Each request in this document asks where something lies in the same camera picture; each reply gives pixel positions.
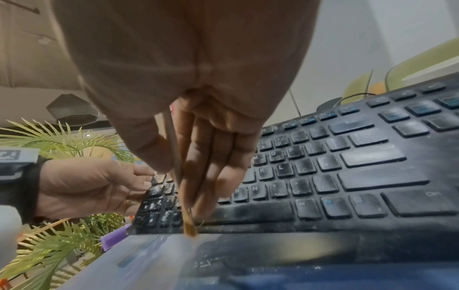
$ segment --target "person's left hand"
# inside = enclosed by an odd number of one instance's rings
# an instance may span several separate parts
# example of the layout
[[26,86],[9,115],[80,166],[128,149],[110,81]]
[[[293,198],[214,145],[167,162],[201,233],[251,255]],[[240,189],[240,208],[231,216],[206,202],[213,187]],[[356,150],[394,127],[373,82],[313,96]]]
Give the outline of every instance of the person's left hand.
[[116,212],[133,215],[151,187],[153,169],[104,158],[49,160],[40,172],[35,216],[78,218]]

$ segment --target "black cable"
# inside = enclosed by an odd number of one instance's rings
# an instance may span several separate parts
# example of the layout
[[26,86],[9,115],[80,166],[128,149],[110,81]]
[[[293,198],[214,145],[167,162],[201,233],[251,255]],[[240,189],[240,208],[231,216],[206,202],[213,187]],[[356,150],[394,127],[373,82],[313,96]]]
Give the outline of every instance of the black cable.
[[345,99],[348,99],[348,98],[350,98],[350,97],[360,96],[360,95],[375,96],[376,94],[373,94],[373,93],[358,93],[358,94],[350,95],[350,96],[347,96],[347,97],[342,97],[342,98],[341,98],[338,102],[336,102],[336,104],[334,104],[333,106],[334,106],[334,107],[339,106],[339,105],[341,105],[341,102],[344,101]]

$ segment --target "keyboard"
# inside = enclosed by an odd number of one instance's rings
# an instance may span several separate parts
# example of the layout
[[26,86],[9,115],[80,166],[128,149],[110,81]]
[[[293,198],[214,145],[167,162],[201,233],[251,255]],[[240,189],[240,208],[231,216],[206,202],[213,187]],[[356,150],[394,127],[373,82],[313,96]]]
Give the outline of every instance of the keyboard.
[[[459,230],[459,74],[262,129],[240,187],[200,233]],[[183,232],[172,179],[137,234]]]

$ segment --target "shift key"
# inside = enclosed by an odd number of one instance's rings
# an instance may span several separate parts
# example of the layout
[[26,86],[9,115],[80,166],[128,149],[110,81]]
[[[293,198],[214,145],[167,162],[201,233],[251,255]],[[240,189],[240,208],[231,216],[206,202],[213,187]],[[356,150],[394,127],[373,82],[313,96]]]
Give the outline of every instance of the shift key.
[[338,178],[346,191],[377,188],[422,185],[429,179],[416,168],[386,167],[373,170],[338,173]]
[[274,203],[240,204],[217,207],[205,225],[256,224],[293,221],[294,214],[289,201]]

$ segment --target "ceiling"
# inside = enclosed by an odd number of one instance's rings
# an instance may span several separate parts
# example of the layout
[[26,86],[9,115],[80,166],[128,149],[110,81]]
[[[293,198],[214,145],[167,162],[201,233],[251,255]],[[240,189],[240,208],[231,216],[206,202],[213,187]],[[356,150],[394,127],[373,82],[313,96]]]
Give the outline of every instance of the ceiling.
[[53,122],[45,107],[60,94],[87,97],[56,41],[44,0],[13,1],[40,15],[0,1],[0,127],[21,118]]

